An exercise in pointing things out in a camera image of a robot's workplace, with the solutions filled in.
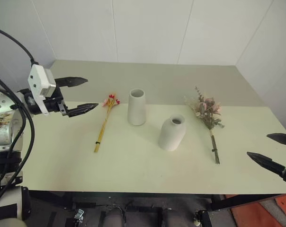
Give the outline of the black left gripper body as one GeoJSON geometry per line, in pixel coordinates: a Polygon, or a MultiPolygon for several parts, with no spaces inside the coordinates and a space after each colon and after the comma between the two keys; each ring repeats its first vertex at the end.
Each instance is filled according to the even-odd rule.
{"type": "Polygon", "coordinates": [[[61,81],[55,81],[56,88],[50,97],[46,97],[44,104],[48,112],[60,112],[63,116],[67,115],[67,106],[65,105],[60,86],[64,85],[61,81]]]}

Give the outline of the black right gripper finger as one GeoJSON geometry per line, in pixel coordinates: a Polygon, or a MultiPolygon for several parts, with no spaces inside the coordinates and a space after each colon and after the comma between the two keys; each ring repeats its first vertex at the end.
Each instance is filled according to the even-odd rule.
{"type": "Polygon", "coordinates": [[[267,135],[268,138],[286,145],[286,134],[285,133],[271,133],[267,135]]]}
{"type": "Polygon", "coordinates": [[[274,162],[271,158],[253,152],[247,152],[247,155],[261,167],[279,176],[283,176],[286,173],[286,167],[274,162]]]}

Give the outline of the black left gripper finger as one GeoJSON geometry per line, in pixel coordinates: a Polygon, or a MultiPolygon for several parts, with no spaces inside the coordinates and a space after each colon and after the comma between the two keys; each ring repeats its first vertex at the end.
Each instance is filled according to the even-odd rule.
{"type": "Polygon", "coordinates": [[[64,77],[55,79],[55,82],[57,87],[76,87],[88,82],[88,80],[82,77],[64,77]]]}
{"type": "Polygon", "coordinates": [[[87,104],[78,105],[76,108],[68,110],[68,116],[74,117],[74,116],[85,114],[93,110],[97,106],[98,106],[98,103],[87,103],[87,104]]]}

